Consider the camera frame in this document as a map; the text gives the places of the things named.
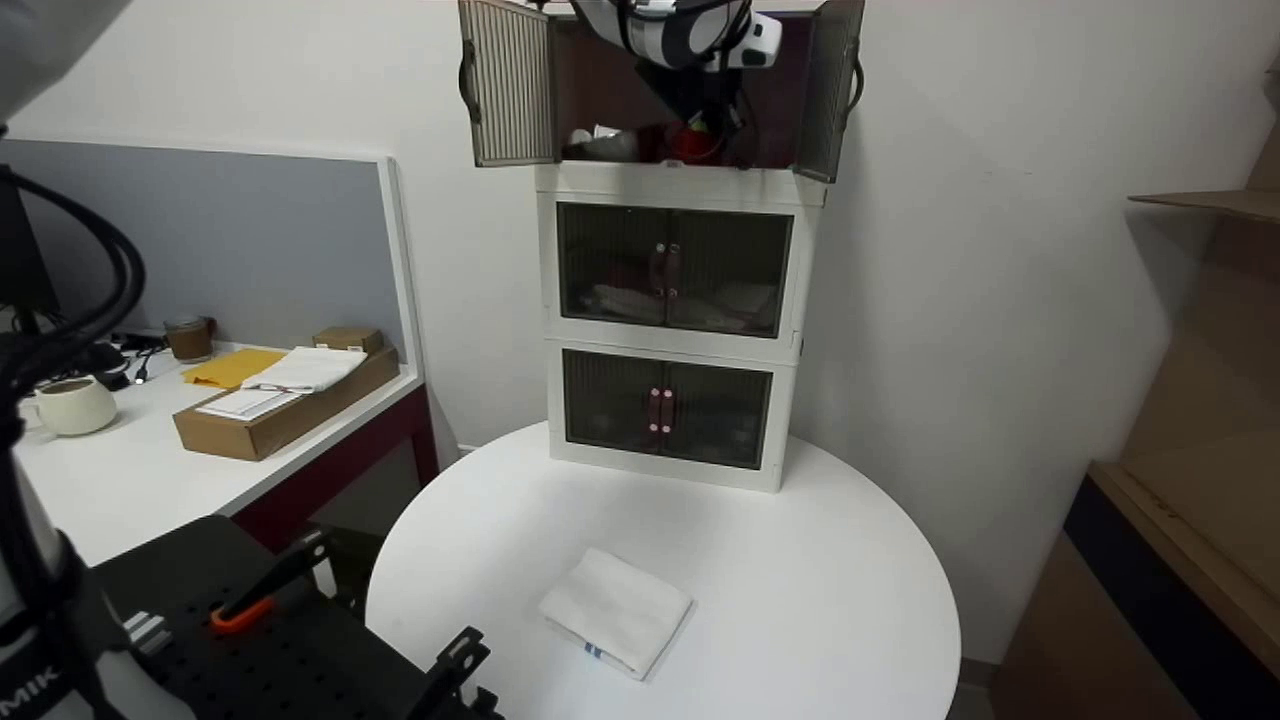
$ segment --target desk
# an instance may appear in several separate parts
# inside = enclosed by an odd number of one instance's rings
[[[582,548],[697,602],[644,684],[537,613]],[[511,720],[939,720],[960,676],[929,541],[813,443],[793,443],[784,494],[745,494],[565,466],[543,423],[511,433],[403,509],[362,620],[420,667],[476,626],[476,684]]]
[[[279,548],[305,525],[301,514],[337,496],[390,440],[415,438],[415,456],[430,451],[425,393],[409,367],[269,462],[185,451],[171,414],[212,390],[185,384],[171,358],[157,358],[153,375],[153,384],[117,393],[121,422],[113,427],[74,440],[32,427],[13,451],[82,563],[122,558],[201,518],[237,518],[269,548]]]

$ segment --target glass drawer front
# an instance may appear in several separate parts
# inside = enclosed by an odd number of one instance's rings
[[[565,354],[565,438],[758,469],[770,371]]]
[[[561,314],[775,336],[793,220],[561,205]]]

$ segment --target cable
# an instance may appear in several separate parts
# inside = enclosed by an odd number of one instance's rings
[[[32,184],[15,174],[8,174],[8,176],[15,180],[15,189],[55,205],[61,211],[68,211],[71,220],[80,220],[88,227],[88,236],[105,250],[107,265],[113,265],[113,296],[105,304],[97,304],[92,314],[68,320],[62,327],[32,341],[25,354],[15,354],[13,360],[0,363],[0,443],[5,443],[0,558],[5,558],[8,579],[19,596],[19,609],[32,617],[35,646],[43,646],[55,655],[68,684],[88,701],[88,707],[98,720],[121,720],[121,713],[105,696],[105,684],[92,667],[92,655],[74,646],[74,634],[71,634],[71,620],[62,609],[68,579],[74,579],[74,572],[82,572],[82,561],[61,538],[61,543],[62,543],[61,548],[61,563],[62,563],[61,578],[43,563],[43,553],[35,543],[8,448],[19,440],[15,401],[26,398],[35,390],[35,380],[49,367],[55,367],[62,358],[71,358],[80,344],[92,344],[105,331],[113,331],[145,296],[149,272],[145,272],[141,254],[126,244],[126,236],[117,225],[107,225],[92,209],[61,197],[43,184]]]
[[[732,4],[732,0],[681,4],[681,8],[667,8],[667,14],[654,14],[654,18],[635,14],[631,0],[625,0],[625,4],[629,4],[629,18],[631,18],[635,24],[667,24],[673,18],[698,18],[698,14],[722,8],[722,4]]]
[[[740,113],[740,122],[745,122],[740,134],[754,135],[746,163],[758,163],[758,159],[765,159],[765,124],[758,124],[758,115],[754,115],[754,103],[752,103],[746,86],[737,91],[737,113]]]
[[[35,390],[38,375],[49,375],[61,360],[68,360],[80,344],[98,341],[105,331],[113,331],[141,301],[145,291],[145,262],[133,250],[133,239],[107,225],[105,216],[97,216],[92,209],[35,184],[25,180],[15,174],[8,174],[15,180],[15,189],[55,205],[61,211],[68,211],[71,220],[80,220],[88,227],[92,239],[98,239],[98,250],[107,254],[113,265],[113,296],[82,314],[80,320],[61,323],[55,331],[32,341],[26,348],[19,348],[0,375],[13,384],[13,398],[25,398]]]

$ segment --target cardboard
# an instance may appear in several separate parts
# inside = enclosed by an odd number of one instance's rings
[[[285,443],[301,440],[305,433],[312,433],[314,423],[324,423],[329,418],[352,408],[360,398],[375,393],[381,384],[387,384],[400,371],[400,358],[385,344],[381,331],[343,327],[337,336],[329,336],[329,331],[318,331],[318,336],[329,341],[329,348],[375,348],[375,354],[341,384],[332,384],[314,398],[301,398],[301,401],[292,401],[269,418],[255,418],[255,422],[202,418],[201,408],[220,398],[192,405],[171,418],[185,448],[212,451],[212,456],[237,456],[237,462],[263,462],[263,456],[279,451]]]

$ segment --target gray partition panel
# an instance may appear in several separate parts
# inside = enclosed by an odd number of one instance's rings
[[[372,323],[403,348],[372,159],[5,142],[0,163],[135,239],[149,291],[126,327],[217,318],[231,341],[295,344]],[[26,216],[62,318],[97,304],[107,291],[97,244],[38,200]]]

